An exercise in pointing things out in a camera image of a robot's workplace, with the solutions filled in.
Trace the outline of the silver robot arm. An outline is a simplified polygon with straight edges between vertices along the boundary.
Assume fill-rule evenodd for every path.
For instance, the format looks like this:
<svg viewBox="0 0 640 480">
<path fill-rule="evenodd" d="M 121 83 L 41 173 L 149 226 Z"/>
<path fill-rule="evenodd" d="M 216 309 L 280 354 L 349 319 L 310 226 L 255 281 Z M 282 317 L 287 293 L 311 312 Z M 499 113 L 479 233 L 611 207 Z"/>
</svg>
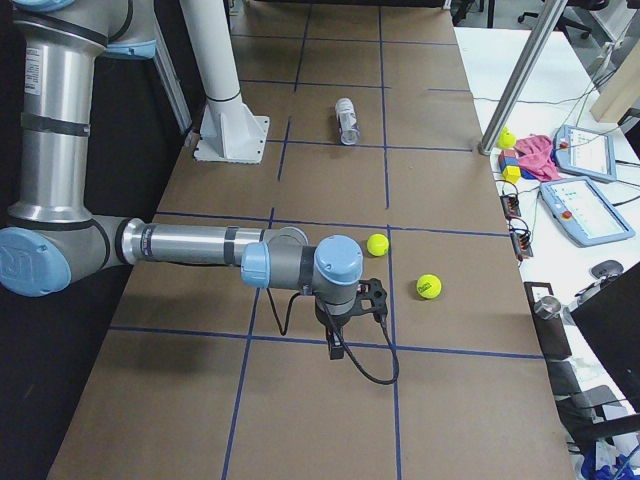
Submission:
<svg viewBox="0 0 640 480">
<path fill-rule="evenodd" d="M 349 354 L 342 329 L 362 314 L 363 254 L 351 238 L 311 245 L 295 227 L 252 229 L 99 216 L 84 204 L 94 63 L 156 51 L 150 1 L 17 1 L 26 40 L 21 192 L 1 232 L 1 282 L 49 295 L 100 270 L 140 261 L 237 267 L 247 285 L 311 295 L 329 355 Z"/>
</svg>

